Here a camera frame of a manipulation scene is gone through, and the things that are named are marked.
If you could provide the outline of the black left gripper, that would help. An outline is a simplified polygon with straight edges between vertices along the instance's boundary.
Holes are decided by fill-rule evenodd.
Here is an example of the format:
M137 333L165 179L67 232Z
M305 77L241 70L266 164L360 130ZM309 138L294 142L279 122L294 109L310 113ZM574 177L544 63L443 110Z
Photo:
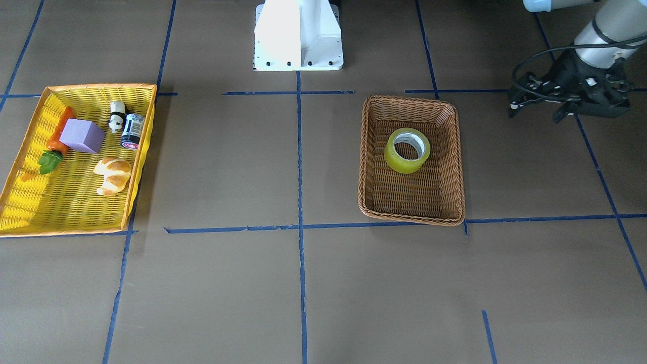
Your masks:
M545 52L533 55L513 69L513 84L508 91L509 118L541 102L560 104L552 115L555 124L576 114L616 118L631 109L628 94L632 83L626 78L627 60L623 56L616 56L609 68L597 68L580 60L575 51L563 51L543 76L531 71L518 76L525 65L543 55Z

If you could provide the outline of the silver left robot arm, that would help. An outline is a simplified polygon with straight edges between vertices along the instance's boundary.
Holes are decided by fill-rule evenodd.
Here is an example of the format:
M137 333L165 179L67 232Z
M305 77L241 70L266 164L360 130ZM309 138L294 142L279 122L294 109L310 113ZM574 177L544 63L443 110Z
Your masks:
M625 64L645 44L645 1L607 1L568 45L549 48L512 71L508 116L555 102L555 123L571 115L616 118L630 108Z

